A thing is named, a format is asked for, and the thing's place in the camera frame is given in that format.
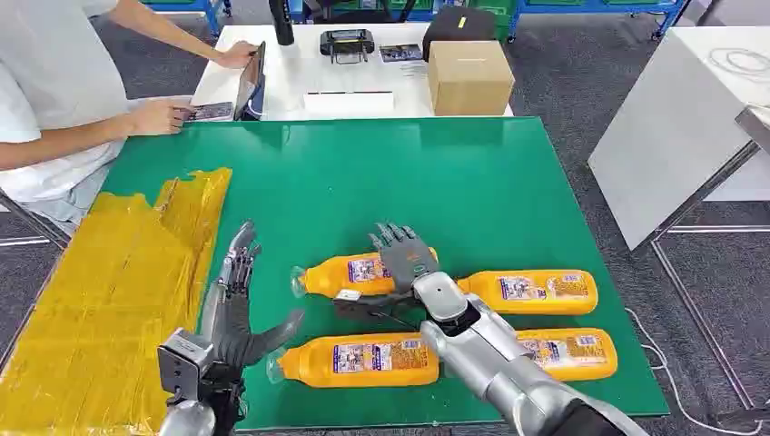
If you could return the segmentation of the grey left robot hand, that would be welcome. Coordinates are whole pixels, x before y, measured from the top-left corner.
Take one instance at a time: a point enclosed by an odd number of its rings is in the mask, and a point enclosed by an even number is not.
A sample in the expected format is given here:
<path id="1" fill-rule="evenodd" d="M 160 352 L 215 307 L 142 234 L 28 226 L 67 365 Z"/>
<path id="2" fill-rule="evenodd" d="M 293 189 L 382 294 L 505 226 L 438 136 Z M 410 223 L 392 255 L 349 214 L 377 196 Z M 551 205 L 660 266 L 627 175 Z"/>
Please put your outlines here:
<path id="1" fill-rule="evenodd" d="M 215 360 L 239 370 L 284 346 L 305 317 L 303 309 L 295 309 L 269 330 L 252 332 L 250 284 L 254 262 L 262 251 L 255 237 L 254 224 L 247 220 L 231 239 L 219 275 L 206 293 L 199 326 L 199 333 L 213 344 Z"/>

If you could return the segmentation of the person's left hand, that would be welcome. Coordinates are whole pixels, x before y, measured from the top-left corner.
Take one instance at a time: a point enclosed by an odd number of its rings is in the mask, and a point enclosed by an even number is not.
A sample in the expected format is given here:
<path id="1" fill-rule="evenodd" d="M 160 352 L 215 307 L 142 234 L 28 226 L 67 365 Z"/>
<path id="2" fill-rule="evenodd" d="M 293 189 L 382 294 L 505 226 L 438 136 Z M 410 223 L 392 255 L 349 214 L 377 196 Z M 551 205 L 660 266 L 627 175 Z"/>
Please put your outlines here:
<path id="1" fill-rule="evenodd" d="M 212 61 L 223 68 L 243 69 L 255 56 L 257 50 L 257 45 L 237 41 L 228 50 L 215 50 Z"/>

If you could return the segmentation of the person's right hand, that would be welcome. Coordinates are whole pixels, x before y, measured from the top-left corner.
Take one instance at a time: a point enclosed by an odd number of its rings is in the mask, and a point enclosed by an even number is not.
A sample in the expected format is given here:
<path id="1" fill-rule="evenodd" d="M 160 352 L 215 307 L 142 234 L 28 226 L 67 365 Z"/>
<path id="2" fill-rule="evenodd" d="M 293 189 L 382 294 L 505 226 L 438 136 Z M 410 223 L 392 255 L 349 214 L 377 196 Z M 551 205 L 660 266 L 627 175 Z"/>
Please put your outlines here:
<path id="1" fill-rule="evenodd" d="M 181 100 L 147 101 L 126 115 L 125 134 L 129 137 L 178 134 L 192 113 L 193 108 Z"/>

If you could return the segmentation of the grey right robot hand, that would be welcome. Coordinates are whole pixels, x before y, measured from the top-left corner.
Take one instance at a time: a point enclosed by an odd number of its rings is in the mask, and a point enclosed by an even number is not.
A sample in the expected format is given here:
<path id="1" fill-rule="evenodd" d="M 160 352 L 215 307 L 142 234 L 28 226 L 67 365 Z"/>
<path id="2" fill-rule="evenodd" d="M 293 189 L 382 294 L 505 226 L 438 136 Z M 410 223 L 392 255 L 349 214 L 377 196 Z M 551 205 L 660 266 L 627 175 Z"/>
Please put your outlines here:
<path id="1" fill-rule="evenodd" d="M 379 232 L 369 237 L 390 273 L 395 293 L 411 292 L 415 280 L 439 270 L 436 257 L 411 227 L 394 223 L 376 223 L 376 227 Z"/>

